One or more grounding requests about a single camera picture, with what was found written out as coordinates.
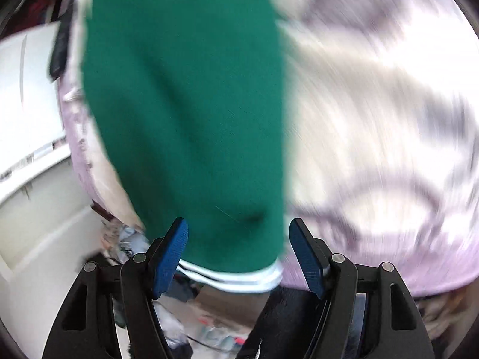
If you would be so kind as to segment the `green sweater with striped cuffs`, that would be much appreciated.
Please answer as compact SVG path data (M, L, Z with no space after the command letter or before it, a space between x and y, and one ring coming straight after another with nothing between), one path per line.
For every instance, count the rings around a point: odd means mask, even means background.
M149 239L231 293L282 277L283 54L269 0L93 0L83 85Z

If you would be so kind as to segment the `white drawer cabinet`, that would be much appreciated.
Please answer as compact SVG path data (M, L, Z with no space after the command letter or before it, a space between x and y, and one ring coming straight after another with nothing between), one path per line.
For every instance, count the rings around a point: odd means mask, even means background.
M1 321L28 358L102 226L73 169L48 74L57 24L1 41Z

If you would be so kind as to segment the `lilac leaf-print bed blanket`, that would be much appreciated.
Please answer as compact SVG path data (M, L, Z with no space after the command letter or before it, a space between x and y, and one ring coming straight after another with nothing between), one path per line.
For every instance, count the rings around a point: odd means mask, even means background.
M273 0L292 91L287 214L412 294L478 277L478 42L452 0Z

